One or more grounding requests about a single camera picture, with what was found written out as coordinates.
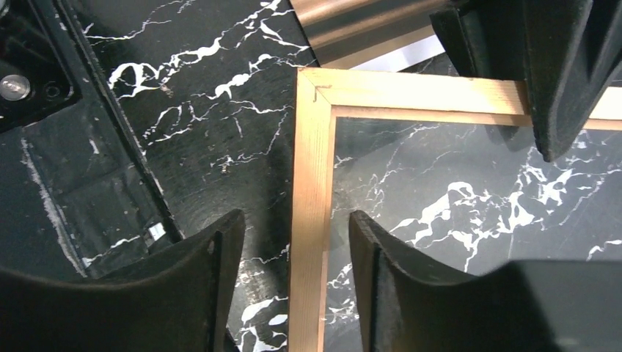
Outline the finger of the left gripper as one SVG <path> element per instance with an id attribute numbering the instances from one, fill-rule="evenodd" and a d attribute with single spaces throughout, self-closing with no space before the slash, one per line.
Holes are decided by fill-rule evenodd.
<path id="1" fill-rule="evenodd" d="M 430 20 L 460 75 L 526 83 L 547 162 L 570 149 L 621 72 L 619 1 L 449 1 Z"/>

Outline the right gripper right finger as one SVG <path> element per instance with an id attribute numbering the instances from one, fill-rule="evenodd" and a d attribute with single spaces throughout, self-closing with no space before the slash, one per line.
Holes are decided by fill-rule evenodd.
<path id="1" fill-rule="evenodd" d="M 474 276 L 350 214 L 365 351 L 619 351 L 621 264 L 514 260 Z"/>

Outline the printed photo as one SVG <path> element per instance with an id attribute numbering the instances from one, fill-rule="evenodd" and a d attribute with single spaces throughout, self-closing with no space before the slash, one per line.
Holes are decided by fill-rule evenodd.
<path id="1" fill-rule="evenodd" d="M 440 0 L 292 0 L 324 68 L 398 72 L 443 53 L 430 15 Z"/>

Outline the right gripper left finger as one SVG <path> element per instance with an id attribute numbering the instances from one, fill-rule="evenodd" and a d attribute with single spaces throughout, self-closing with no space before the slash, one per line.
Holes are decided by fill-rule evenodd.
<path id="1" fill-rule="evenodd" d="M 245 236 L 235 209 L 99 279 L 1 271 L 3 351 L 235 351 L 227 328 Z"/>

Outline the wooden picture frame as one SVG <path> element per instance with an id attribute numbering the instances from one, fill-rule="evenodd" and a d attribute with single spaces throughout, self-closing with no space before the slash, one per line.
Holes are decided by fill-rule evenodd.
<path id="1" fill-rule="evenodd" d="M 323 350 L 336 120 L 530 124 L 520 81 L 301 67 L 296 74 L 288 347 Z"/>

